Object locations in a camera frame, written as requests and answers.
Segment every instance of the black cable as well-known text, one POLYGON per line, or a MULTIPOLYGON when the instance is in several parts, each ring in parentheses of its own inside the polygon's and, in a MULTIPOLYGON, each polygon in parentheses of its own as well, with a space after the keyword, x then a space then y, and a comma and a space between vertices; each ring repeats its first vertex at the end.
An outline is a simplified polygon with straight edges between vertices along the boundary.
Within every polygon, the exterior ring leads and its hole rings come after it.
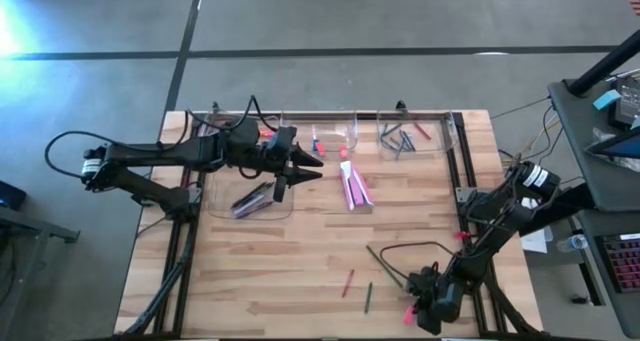
POLYGON ((548 99, 550 99, 550 98, 551 98, 551 97, 547 96, 547 97, 545 97, 545 98, 543 98, 543 99, 540 99, 540 100, 537 100, 537 101, 534 101, 534 102, 528 103, 528 104, 526 104, 526 105, 523 105, 523 106, 520 106, 520 107, 514 108, 514 109, 512 109, 512 110, 505 111, 505 112, 503 112, 503 113, 499 113, 499 114, 497 114, 497 115, 495 115, 495 116, 491 116, 491 119, 492 119, 492 120, 495 120, 495 119, 497 119, 498 117, 502 117, 502 116, 504 116, 504 115, 508 115, 508 114, 510 114, 510 113, 513 113, 513 112, 516 112, 516 111, 520 111, 520 110, 522 110, 522 109, 525 109, 525 108, 527 108, 527 107, 531 107, 531 106, 533 106, 533 105, 537 105, 537 104, 539 104, 539 103, 541 103, 541 102, 544 102, 545 100, 548 100, 548 99))
POLYGON ((157 150, 152 150, 152 149, 144 149, 144 148, 137 148, 134 146, 130 146, 127 144, 124 144, 122 142, 118 142, 115 141, 113 139, 110 139, 108 137, 102 136, 102 135, 98 135, 96 133, 93 132, 88 132, 88 131, 77 131, 77 130, 73 130, 73 131, 66 131, 63 132, 61 134, 59 134, 58 136, 54 137, 53 139, 51 139, 51 141, 49 141, 49 143, 47 144, 47 146, 44 149, 44 161, 46 162, 47 166, 49 166, 52 170, 61 173, 63 175, 67 175, 70 177, 75 177, 77 179, 82 179, 82 175, 80 174, 76 174, 73 172, 69 172, 69 171, 65 171, 57 166, 55 166, 52 162, 51 162, 51 158, 49 157, 49 152, 51 151, 51 147, 53 147, 53 145, 60 140, 63 137, 69 136, 69 135, 83 135, 83 136, 89 136, 89 137, 93 137, 93 138, 97 138, 98 140, 102 140, 105 142, 109 142, 111 144, 114 145, 118 145, 118 146, 122 146, 125 148, 128 148, 130 150, 135 150, 135 151, 142 151, 142 152, 159 152, 159 153, 163 153, 163 152, 167 152, 170 150, 173 150, 175 147, 177 147, 179 144, 182 143, 182 141, 184 140, 185 135, 187 134, 187 129, 188 127, 188 122, 189 122, 189 114, 185 111, 184 113, 184 118, 185 118, 185 122, 184 122, 184 128, 182 129, 182 135, 180 135, 180 138, 178 139, 178 141, 171 145, 170 147, 163 149, 162 148, 162 143, 160 141, 158 141, 158 143, 156 143, 156 145, 158 145, 158 149, 157 150))
POLYGON ((167 219, 167 217, 169 217, 169 215, 164 215, 162 216, 161 219, 159 219, 158 221, 153 222, 152 224, 149 224, 147 226, 145 226, 142 230, 138 231, 138 233, 136 234, 136 238, 140 237, 140 235, 142 235, 143 233, 145 233, 147 230, 149 230, 150 228, 152 228, 153 226, 159 224, 160 222, 164 221, 167 219))
POLYGON ((396 269, 395 267, 391 266, 391 264, 389 264, 389 262, 387 260, 385 260, 384 258, 384 252, 387 250, 391 250, 394 248, 401 248, 401 247, 411 247, 411 246, 426 246, 426 245, 436 245, 438 247, 440 247, 441 249, 445 250, 449 255, 453 256, 454 253, 453 251, 449 250, 447 247, 445 247, 443 244, 437 242, 437 241, 423 241, 423 242, 411 242, 411 243, 405 243, 405 244, 397 244, 397 245, 391 245, 391 246, 387 246, 387 247, 383 247, 380 252, 378 253, 378 255, 380 256, 380 260, 382 260, 382 262, 385 263, 385 265, 393 272, 397 273, 398 275, 400 275, 400 277, 402 277, 403 279, 409 281, 409 276, 403 274, 402 272, 398 271, 398 269, 396 269))
POLYGON ((575 181, 575 180, 577 180, 577 179, 583 179, 583 180, 584 180, 584 177, 582 177, 582 176, 576 176, 576 177, 574 177, 574 178, 572 178, 572 179, 568 179, 567 181, 562 181, 562 182, 560 182, 560 185, 564 185, 564 184, 566 184, 566 183, 569 183, 569 182, 571 182, 571 181, 575 181))
POLYGON ((505 156, 507 156, 507 157, 509 157, 509 158, 510 158, 510 159, 512 159, 512 160, 514 159, 513 155, 512 155, 512 154, 510 154, 510 153, 508 153, 508 152, 507 152, 507 151, 505 151, 505 150, 498 149, 498 152, 499 152, 499 153, 501 153, 501 154, 503 154, 503 155, 505 155, 505 156))
MULTIPOLYGON (((198 185, 198 187, 200 187, 200 183, 199 183, 198 181, 193 181, 193 182, 188 183, 188 184, 187 184, 187 188, 188 188, 189 186, 191 186, 191 185, 198 185)), ((198 201, 202 200, 202 193, 203 193, 203 191, 202 191, 202 190, 200 190, 200 194, 198 195, 198 197, 196 197, 196 198, 193 200, 193 202, 198 202, 198 201)), ((162 222, 162 221, 166 220, 166 219, 169 217, 169 214, 170 214, 171 212, 167 212, 167 214, 166 214, 166 215, 164 215, 164 216, 163 216, 162 218, 160 218, 159 220, 154 221, 153 223, 151 223, 151 224, 149 224, 149 225, 145 226, 142 230, 138 231, 138 233, 136 234, 136 238, 140 237, 140 235, 142 235, 144 232, 148 231, 150 228, 152 228, 152 227, 156 226, 157 224, 159 224, 160 222, 162 222)))
POLYGON ((553 141, 553 146, 551 146, 551 150, 549 150, 549 153, 545 154, 540 158, 540 161, 538 161, 538 165, 542 166, 542 161, 553 153, 553 150, 555 150, 556 145, 558 144, 558 140, 560 140, 560 135, 562 135, 563 131, 564 131, 564 127, 561 128, 560 131, 558 132, 558 135, 556 136, 556 139, 553 141))
POLYGON ((11 294, 11 290, 13 289, 13 285, 15 284, 15 281, 16 281, 16 272, 17 272, 16 245, 13 239, 10 239, 9 243, 11 244, 11 264, 9 266, 9 269, 7 270, 7 273, 5 273, 4 277, 2 278, 2 280, 4 282, 4 280, 6 280, 7 278, 10 278, 10 281, 9 281, 9 286, 7 287, 7 291, 4 293, 4 295, 2 295, 2 298, 0 298, 0 307, 9 298, 9 295, 11 294))
POLYGON ((246 178, 247 180, 255 180, 262 174, 261 170, 256 170, 255 175, 247 175, 246 173, 244 173, 242 167, 238 167, 238 171, 240 171, 240 175, 242 175, 242 177, 246 178))
POLYGON ((223 130, 223 131, 233 131, 235 130, 238 126, 240 126, 240 124, 242 124, 242 122, 244 122, 244 120, 246 120, 247 116, 249 115, 249 110, 251 110, 251 105, 255 105, 256 106, 256 112, 258 113, 258 117, 260 118, 260 121, 262 121, 262 123, 271 131, 276 132, 278 131, 277 128, 269 125, 269 123, 267 122, 267 120, 265 120, 264 116, 262 115, 262 110, 260 110, 260 105, 258 105, 258 100, 256 99, 256 97, 254 95, 251 95, 251 97, 249 98, 249 103, 247 104, 247 108, 244 110, 244 113, 242 114, 242 116, 240 117, 240 119, 238 121, 236 121, 235 124, 231 125, 231 126, 218 126, 216 124, 210 123, 206 120, 204 120, 203 118, 201 118, 200 116, 196 115, 193 111, 191 111, 190 109, 187 109, 185 112, 187 112, 189 115, 191 115, 191 117, 193 117, 195 120, 197 120, 198 122, 200 122, 203 125, 207 125, 209 127, 218 129, 218 130, 223 130))
POLYGON ((551 111, 551 109, 553 108, 552 106, 549 106, 549 108, 547 109, 547 111, 544 112, 544 114, 542 115, 542 129, 544 130, 544 135, 547 138, 547 147, 544 148, 544 150, 540 151, 540 152, 536 152, 535 154, 531 155, 531 156, 527 156, 525 158, 523 158, 522 160, 529 160, 532 159, 534 157, 540 156, 543 153, 545 153, 549 147, 551 146, 551 137, 549 136, 549 129, 547 128, 547 114, 549 113, 549 111, 551 111))

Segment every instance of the gray floor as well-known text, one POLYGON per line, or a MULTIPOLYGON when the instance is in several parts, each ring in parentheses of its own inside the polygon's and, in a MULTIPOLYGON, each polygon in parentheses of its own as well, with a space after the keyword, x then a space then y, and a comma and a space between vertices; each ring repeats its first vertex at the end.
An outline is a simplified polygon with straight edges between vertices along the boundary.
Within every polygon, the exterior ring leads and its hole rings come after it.
MULTIPOLYGON (((3 0, 2 52, 178 51, 191 0, 3 0)), ((201 0, 192 50, 584 46, 622 41, 640 26, 627 0, 201 0)), ((212 101, 241 109, 482 108, 499 113, 544 97, 602 54, 190 60, 176 109, 212 101)), ((94 195, 44 164, 46 143, 69 129, 125 142, 158 136, 176 62, 0 62, 0 179, 29 193, 25 212, 82 230, 53 242, 16 339, 106 336, 113 329, 140 208, 126 194, 94 195)), ((640 59, 625 68, 640 67, 640 59)), ((518 151, 548 104, 494 122, 500 147, 518 151)), ((69 138, 54 160, 77 171, 99 142, 69 138)), ((545 164, 578 175, 564 138, 545 164)), ((624 339, 608 307, 575 306, 577 267, 531 269, 545 329, 624 339)))

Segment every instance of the green marker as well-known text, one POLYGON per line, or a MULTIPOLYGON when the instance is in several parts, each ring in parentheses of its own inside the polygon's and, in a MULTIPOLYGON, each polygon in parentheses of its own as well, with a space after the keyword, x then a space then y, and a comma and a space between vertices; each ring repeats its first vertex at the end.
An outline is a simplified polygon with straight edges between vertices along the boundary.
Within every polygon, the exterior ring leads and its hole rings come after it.
POLYGON ((387 274, 389 276, 391 276, 391 278, 393 279, 393 281, 395 281, 396 285, 398 285, 398 287, 400 287, 400 289, 404 290, 404 287, 402 286, 402 282, 400 282, 400 280, 398 280, 398 278, 393 274, 393 272, 391 272, 391 270, 389 270, 389 268, 387 267, 387 265, 384 264, 384 262, 382 262, 382 260, 380 260, 380 257, 378 257, 378 255, 376 255, 376 253, 373 251, 373 249, 371 249, 371 247, 369 247, 369 245, 367 245, 367 250, 369 251, 369 253, 371 254, 371 256, 373 256, 374 259, 376 259, 376 261, 378 261, 378 263, 380 264, 380 266, 382 266, 382 268, 387 271, 387 274))
POLYGON ((369 313, 369 305, 371 304, 371 292, 373 291, 373 282, 369 282, 369 290, 367 291, 367 302, 364 304, 364 314, 369 313))

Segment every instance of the wooden table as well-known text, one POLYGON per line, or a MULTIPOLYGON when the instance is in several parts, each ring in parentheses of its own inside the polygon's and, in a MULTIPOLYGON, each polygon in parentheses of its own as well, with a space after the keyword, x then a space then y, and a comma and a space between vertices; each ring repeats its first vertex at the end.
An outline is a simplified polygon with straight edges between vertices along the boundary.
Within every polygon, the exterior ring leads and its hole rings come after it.
MULTIPOLYGON (((489 114, 484 110, 462 113, 478 185, 493 188, 503 174, 489 114)), ((175 142, 183 122, 181 112, 168 113, 162 141, 175 142)), ((432 337, 415 325, 402 323, 411 297, 382 271, 365 245, 377 251, 387 245, 436 240, 452 250, 460 248, 454 237, 458 222, 447 159, 383 161, 377 154, 375 121, 359 121, 358 127, 351 160, 375 202, 370 212, 347 211, 339 158, 325 162, 322 179, 294 187, 293 211, 284 219, 214 216, 220 215, 212 204, 215 196, 205 191, 183 337, 432 337), (353 282, 347 296, 341 298, 350 269, 355 269, 353 282), (371 309, 365 315, 369 282, 374 288, 371 309)), ((299 137, 305 132, 304 126, 299 127, 299 137)), ((464 180, 461 157, 457 159, 464 180)), ((176 186, 181 170, 155 168, 152 178, 176 186)), ((235 175, 237 170, 209 175, 206 188, 215 184, 215 178, 232 177, 228 172, 235 175)), ((161 216, 158 209, 145 210, 140 227, 161 216)), ((170 230, 171 222, 163 222, 136 241, 116 331, 126 329, 157 291, 170 230)), ((386 256, 405 273, 434 261, 444 266, 450 257, 435 246, 390 250, 386 256)), ((517 236, 494 257, 494 263, 500 287, 525 319, 542 329, 517 236)), ((490 329, 495 330, 486 292, 483 298, 490 329)), ((172 301, 175 298, 169 302, 169 320, 175 311, 172 301)), ((477 335, 472 302, 466 297, 461 317, 453 324, 444 323, 440 336, 477 335)))

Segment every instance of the white bottle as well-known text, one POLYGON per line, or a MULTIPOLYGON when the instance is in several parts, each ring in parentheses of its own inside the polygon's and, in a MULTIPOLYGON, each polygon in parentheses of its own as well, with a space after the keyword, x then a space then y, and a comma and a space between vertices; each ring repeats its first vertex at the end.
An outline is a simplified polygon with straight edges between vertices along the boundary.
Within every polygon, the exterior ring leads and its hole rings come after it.
POLYGON ((589 246, 587 238, 584 235, 573 235, 564 240, 558 241, 556 247, 560 252, 573 252, 584 250, 589 246))

